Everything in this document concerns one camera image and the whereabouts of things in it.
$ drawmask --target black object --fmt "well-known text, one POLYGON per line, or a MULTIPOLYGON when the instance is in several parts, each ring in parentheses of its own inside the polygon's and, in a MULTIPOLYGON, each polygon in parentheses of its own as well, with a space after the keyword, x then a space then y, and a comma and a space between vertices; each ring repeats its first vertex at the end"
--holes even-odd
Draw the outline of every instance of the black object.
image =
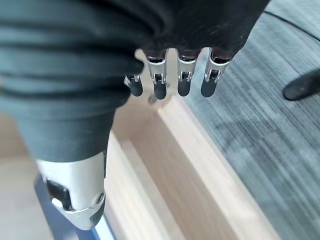
POLYGON ((215 93, 216 87, 217 87, 217 83, 215 83, 214 79, 210 79, 209 81, 206 81, 205 79, 203 79, 202 85, 201 85, 202 96, 204 96, 205 98, 211 97, 215 93))
POLYGON ((158 81, 156 84, 153 84, 154 95, 156 99, 163 100, 167 95, 167 86, 165 83, 158 81))
POLYGON ((189 94, 190 92, 190 87, 191 87, 191 81, 186 81, 183 79, 182 76, 182 81, 178 81, 178 93, 181 97, 185 97, 189 94))
POLYGON ((133 75, 128 76, 128 78, 130 78, 128 87, 130 89, 131 94, 135 97, 140 97, 144 92, 140 78, 138 79, 138 81, 135 81, 135 77, 133 75))
POLYGON ((320 69, 296 78, 282 91, 283 97, 289 101, 298 101, 317 93, 320 93, 320 69))
POLYGON ((62 203, 62 206, 65 210, 72 210, 70 193, 68 189, 48 179, 46 180, 46 186, 50 196, 58 199, 62 203))

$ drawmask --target light wood surface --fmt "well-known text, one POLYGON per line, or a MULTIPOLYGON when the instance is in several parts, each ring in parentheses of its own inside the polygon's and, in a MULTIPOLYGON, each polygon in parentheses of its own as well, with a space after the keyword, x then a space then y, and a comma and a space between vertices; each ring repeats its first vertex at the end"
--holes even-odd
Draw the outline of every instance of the light wood surface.
POLYGON ((6 161, 8 157, 26 154, 27 150, 14 120, 0 113, 0 162, 6 161))
POLYGON ((127 139, 111 135, 108 151, 106 213, 119 239, 157 239, 149 221, 163 240, 280 239, 175 96, 127 139))
POLYGON ((0 158, 1 240, 53 240, 34 190, 37 173, 26 155, 0 158))

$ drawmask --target silver metal bracket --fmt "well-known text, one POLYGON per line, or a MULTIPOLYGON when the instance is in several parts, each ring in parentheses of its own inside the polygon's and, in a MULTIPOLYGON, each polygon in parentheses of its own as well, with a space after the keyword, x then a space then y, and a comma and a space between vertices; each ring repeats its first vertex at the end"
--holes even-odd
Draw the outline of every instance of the silver metal bracket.
POLYGON ((148 67, 153 84, 166 84, 167 80, 167 59, 148 59, 148 67))
POLYGON ((210 49, 209 57, 205 66, 204 80, 209 82, 214 80, 216 84, 219 81, 221 75, 225 72, 229 60, 223 60, 219 58, 214 58, 212 54, 212 48, 210 49))
POLYGON ((124 80, 129 84, 132 82, 138 83, 140 81, 140 75, 139 74, 134 74, 134 75, 126 75, 124 80))
POLYGON ((197 59, 192 60, 182 60, 179 57, 177 58, 178 66, 178 80, 180 82, 186 81, 190 82, 192 76, 195 73, 195 68, 197 64, 197 59))
POLYGON ((105 154, 72 162, 36 160, 52 204, 77 228, 90 230, 105 206, 105 154))

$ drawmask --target wooden edge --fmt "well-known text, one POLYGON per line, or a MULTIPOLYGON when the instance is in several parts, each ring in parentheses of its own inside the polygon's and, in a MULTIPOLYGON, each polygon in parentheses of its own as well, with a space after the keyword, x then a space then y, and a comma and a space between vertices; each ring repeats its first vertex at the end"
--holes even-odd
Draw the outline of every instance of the wooden edge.
POLYGON ((161 196, 155 182, 150 176, 146 166, 144 165, 139 153, 133 146, 132 142, 129 140, 121 142, 121 147, 128 156, 128 161, 134 170, 136 176, 139 179, 144 191, 146 192, 149 200, 151 201, 154 210, 156 211, 156 218, 160 219, 163 226, 165 227, 168 239, 171 240, 184 240, 183 236, 176 220, 174 219, 172 213, 170 212, 167 204, 165 203, 163 197, 161 196))
POLYGON ((239 240, 280 237, 223 154, 177 97, 158 114, 184 151, 239 240))
POLYGON ((159 115, 130 141, 186 240, 238 239, 192 161, 159 115))
POLYGON ((169 240, 151 200, 111 132, 107 152, 105 213, 117 239, 169 240))

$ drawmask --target black fingertip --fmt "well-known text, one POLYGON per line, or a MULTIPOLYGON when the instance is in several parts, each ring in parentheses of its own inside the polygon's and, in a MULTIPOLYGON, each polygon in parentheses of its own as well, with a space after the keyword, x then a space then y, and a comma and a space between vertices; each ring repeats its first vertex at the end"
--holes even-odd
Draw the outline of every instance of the black fingertip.
POLYGON ((135 97, 140 97, 144 92, 141 81, 133 81, 128 84, 131 94, 135 97))
POLYGON ((282 90, 284 99, 299 101, 320 92, 320 69, 302 75, 282 90))
POLYGON ((206 81, 205 79, 203 79, 203 82, 201 85, 202 96, 204 96, 205 98, 211 97, 216 90, 216 86, 217 84, 213 79, 210 79, 209 81, 206 81))
POLYGON ((178 81, 178 93, 181 97, 185 97, 189 94, 191 87, 190 81, 178 81))
POLYGON ((162 84, 159 82, 158 84, 154 84, 153 87, 154 87, 154 95, 156 99, 162 100, 166 97, 167 88, 165 84, 162 84))

